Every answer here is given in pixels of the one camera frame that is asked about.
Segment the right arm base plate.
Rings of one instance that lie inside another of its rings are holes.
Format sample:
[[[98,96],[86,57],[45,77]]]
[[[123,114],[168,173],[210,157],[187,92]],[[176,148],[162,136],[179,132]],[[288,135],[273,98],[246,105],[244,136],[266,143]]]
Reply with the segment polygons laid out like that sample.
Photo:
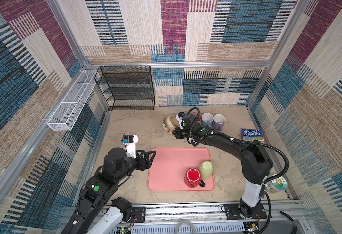
[[[263,204],[260,202],[254,208],[241,203],[229,203],[223,205],[223,212],[227,220],[267,219],[268,215]]]

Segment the purple ceramic mug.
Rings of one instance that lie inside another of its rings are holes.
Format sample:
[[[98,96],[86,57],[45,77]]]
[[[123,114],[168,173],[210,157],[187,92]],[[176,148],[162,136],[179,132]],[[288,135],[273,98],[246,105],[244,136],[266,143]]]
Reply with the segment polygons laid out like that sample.
[[[226,118],[222,114],[216,114],[213,116],[213,124],[212,127],[216,131],[223,131],[224,124],[226,123]]]

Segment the red ceramic mug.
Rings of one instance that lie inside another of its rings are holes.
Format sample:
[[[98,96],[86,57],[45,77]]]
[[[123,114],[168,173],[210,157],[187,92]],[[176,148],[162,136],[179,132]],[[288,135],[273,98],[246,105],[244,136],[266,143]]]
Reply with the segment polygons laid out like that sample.
[[[189,168],[186,171],[184,182],[189,188],[196,188],[197,186],[204,188],[206,186],[201,178],[201,173],[196,168]]]

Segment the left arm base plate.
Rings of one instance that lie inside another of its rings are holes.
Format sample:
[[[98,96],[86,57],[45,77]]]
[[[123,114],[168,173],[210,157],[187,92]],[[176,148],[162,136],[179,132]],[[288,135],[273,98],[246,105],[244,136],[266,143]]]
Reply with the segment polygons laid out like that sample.
[[[122,222],[125,224],[144,223],[146,216],[145,206],[135,206],[127,210],[123,215]]]

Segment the pink plastic tray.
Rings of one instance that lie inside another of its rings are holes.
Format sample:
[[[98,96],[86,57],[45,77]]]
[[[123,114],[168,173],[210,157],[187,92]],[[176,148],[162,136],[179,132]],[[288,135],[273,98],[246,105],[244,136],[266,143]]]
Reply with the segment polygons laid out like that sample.
[[[205,187],[188,187],[185,174],[189,168],[198,168],[211,161],[207,148],[165,148],[156,147],[155,158],[149,170],[148,188],[152,191],[212,191],[215,188],[214,176],[205,180]]]

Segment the pink ghost mug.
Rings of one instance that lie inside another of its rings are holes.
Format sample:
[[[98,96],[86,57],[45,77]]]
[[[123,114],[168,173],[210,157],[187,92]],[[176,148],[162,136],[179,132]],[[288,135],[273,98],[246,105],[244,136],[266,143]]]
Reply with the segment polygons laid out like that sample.
[[[195,117],[197,117],[197,122],[201,123],[201,115],[198,115],[196,112],[192,113]]]

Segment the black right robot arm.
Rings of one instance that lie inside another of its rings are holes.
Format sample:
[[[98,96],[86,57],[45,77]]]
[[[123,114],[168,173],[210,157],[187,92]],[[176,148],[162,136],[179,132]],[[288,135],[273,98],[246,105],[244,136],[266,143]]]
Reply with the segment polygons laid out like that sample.
[[[241,161],[242,173],[246,179],[245,190],[239,203],[240,215],[251,218],[256,214],[264,196],[264,181],[273,163],[260,142],[241,142],[212,127],[202,127],[193,113],[180,112],[176,115],[179,126],[173,130],[177,139],[187,139],[189,144],[203,144],[216,147]]]

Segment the blue treehouse book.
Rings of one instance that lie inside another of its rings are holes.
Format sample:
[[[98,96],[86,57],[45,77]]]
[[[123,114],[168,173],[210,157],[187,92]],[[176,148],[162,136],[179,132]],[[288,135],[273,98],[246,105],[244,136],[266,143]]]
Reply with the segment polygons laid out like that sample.
[[[260,141],[264,143],[264,134],[262,130],[257,129],[241,129],[242,140],[244,141]]]

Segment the blue ceramic mug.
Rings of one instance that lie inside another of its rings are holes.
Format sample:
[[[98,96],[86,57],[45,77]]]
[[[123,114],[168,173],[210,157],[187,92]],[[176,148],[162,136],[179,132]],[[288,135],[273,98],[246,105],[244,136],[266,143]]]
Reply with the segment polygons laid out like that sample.
[[[204,113],[201,116],[201,126],[202,127],[212,127],[214,116],[210,113]]]

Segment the light green mug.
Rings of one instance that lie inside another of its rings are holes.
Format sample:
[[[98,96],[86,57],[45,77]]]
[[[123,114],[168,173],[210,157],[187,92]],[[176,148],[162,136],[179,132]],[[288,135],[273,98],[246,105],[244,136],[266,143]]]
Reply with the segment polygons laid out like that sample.
[[[210,161],[205,161],[199,166],[199,172],[202,180],[207,180],[213,175],[213,165]]]

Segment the beige ceramic teapot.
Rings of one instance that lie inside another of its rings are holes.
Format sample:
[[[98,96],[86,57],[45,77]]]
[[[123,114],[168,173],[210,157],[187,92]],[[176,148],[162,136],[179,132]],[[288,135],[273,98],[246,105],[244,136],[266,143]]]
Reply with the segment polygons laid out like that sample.
[[[175,137],[173,131],[180,126],[179,121],[175,115],[170,115],[164,118],[162,122],[163,129],[172,137]]]

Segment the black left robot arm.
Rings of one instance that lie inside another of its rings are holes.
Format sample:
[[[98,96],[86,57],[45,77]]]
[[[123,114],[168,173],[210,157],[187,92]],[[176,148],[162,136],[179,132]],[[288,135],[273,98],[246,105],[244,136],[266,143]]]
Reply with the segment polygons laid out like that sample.
[[[111,196],[123,185],[120,181],[127,181],[135,170],[151,168],[156,151],[138,150],[135,156],[128,157],[123,148],[109,150],[103,166],[88,179],[80,192],[78,205],[64,227],[63,234],[86,234]]]

